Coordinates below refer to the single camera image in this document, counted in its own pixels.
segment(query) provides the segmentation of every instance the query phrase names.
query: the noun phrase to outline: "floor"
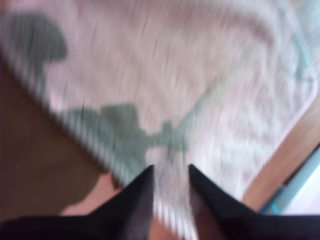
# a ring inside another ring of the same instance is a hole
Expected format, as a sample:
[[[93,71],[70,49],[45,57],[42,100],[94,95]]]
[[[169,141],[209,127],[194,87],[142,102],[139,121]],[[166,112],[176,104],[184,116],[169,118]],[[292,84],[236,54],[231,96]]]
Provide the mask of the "floor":
[[[111,174],[55,124],[1,63],[2,220],[85,214],[114,196]],[[320,94],[244,196],[258,210],[320,142]],[[150,239],[177,239],[154,220]]]

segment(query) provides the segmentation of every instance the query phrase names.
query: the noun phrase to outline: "wooden floor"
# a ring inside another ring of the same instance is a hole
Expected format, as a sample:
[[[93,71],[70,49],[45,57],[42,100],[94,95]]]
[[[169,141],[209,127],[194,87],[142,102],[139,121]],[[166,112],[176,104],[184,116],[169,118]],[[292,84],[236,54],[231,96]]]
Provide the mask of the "wooden floor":
[[[98,167],[1,65],[1,219],[85,214],[114,196]],[[244,202],[259,209],[320,142],[320,94],[254,181]],[[156,220],[150,239],[177,239]]]
[[[246,192],[243,202],[258,210],[320,143],[320,93]]]

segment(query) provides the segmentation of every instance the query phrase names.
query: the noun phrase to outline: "rug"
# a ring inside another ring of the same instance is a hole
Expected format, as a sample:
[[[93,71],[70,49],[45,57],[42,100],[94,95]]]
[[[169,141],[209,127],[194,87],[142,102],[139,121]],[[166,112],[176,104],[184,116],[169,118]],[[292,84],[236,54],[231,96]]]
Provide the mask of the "rug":
[[[300,22],[301,30],[314,63],[315,73],[320,75],[320,0],[290,0]]]
[[[123,184],[155,165],[154,212],[197,239],[187,165],[241,200],[317,82],[277,0],[12,0],[1,54]]]

